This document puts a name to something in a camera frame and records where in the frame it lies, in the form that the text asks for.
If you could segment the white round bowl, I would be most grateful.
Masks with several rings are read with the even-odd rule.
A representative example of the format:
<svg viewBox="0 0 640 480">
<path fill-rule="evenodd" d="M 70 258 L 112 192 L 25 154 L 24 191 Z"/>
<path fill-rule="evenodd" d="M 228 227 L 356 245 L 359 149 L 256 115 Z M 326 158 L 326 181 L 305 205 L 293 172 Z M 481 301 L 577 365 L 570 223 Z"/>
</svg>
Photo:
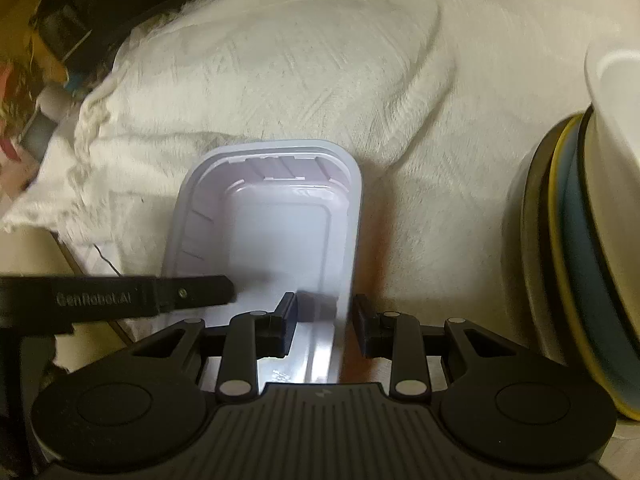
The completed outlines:
<svg viewBox="0 0 640 480">
<path fill-rule="evenodd" d="M 639 192 L 639 39 L 593 41 L 585 76 L 596 112 L 596 130 L 611 181 Z"/>
</svg>

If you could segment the white textured cloth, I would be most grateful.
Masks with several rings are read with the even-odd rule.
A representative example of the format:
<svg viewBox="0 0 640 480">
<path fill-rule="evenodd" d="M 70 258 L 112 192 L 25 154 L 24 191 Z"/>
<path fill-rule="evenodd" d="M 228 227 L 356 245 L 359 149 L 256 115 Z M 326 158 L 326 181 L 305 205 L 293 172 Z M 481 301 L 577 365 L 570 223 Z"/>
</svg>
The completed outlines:
<svg viewBox="0 0 640 480">
<path fill-rule="evenodd" d="M 1 261 L 56 234 L 160 270 L 179 186 L 218 146 L 321 139 L 362 172 L 355 287 L 524 341 L 501 223 L 522 159 L 589 101 L 593 39 L 639 0 L 196 0 L 136 29 L 1 222 Z"/>
</svg>

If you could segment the lavender rectangular plastic tray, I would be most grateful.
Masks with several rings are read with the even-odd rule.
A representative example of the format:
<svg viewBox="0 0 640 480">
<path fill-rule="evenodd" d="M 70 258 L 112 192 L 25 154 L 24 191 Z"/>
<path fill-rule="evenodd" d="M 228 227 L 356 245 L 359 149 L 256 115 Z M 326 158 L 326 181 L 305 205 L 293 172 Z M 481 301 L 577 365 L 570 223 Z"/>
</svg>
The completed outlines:
<svg viewBox="0 0 640 480">
<path fill-rule="evenodd" d="M 292 347 L 258 363 L 267 382 L 340 376 L 361 205 L 361 172 L 319 140 L 215 148 L 186 174 L 167 237 L 165 276 L 224 274 L 236 299 L 198 312 L 210 326 L 298 300 Z"/>
</svg>

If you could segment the cluttered items at left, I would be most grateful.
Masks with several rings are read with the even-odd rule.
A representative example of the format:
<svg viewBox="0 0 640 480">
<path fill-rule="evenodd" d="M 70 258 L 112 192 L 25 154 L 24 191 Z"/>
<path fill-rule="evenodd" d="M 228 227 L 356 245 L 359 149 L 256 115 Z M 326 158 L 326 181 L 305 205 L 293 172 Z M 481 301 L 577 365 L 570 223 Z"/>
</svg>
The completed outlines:
<svg viewBox="0 0 640 480">
<path fill-rule="evenodd" d="M 41 0 L 1 0 L 1 196 L 20 195 L 35 177 L 39 164 L 18 145 L 18 138 L 36 110 L 46 84 L 64 84 L 74 93 L 96 88 L 111 69 L 108 58 L 90 75 L 73 81 L 29 25 Z"/>
</svg>

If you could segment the stack of coloured plates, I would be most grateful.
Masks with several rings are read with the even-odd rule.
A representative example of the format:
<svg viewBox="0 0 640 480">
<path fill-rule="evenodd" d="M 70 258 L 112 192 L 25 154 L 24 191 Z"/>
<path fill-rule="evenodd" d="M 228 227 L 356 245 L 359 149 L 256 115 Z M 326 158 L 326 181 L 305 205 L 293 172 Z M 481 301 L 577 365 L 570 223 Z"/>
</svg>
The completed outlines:
<svg viewBox="0 0 640 480">
<path fill-rule="evenodd" d="M 581 365 L 639 423 L 639 335 L 604 258 L 588 195 L 585 148 L 593 111 L 555 125 L 513 183 L 513 251 L 541 352 Z"/>
</svg>

